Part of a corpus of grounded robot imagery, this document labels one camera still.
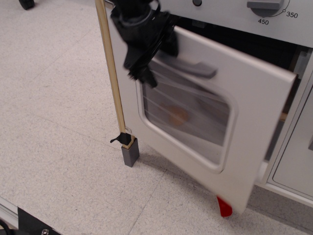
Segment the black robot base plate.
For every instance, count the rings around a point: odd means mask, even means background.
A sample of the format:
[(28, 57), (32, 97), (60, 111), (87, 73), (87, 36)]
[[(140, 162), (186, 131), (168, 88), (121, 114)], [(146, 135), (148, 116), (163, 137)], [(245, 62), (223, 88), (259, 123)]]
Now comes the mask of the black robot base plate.
[(51, 226), (18, 207), (18, 229), (27, 235), (61, 235)]

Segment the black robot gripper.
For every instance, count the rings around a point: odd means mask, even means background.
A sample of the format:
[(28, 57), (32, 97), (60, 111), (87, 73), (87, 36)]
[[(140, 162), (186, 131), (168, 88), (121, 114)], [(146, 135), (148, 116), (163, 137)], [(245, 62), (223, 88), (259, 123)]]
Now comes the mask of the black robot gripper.
[(150, 0), (114, 0), (111, 19), (127, 44), (124, 68), (130, 78), (155, 88), (157, 81), (149, 63), (159, 50), (177, 57), (179, 46), (170, 13), (161, 11), (159, 1), (155, 10), (150, 3)]

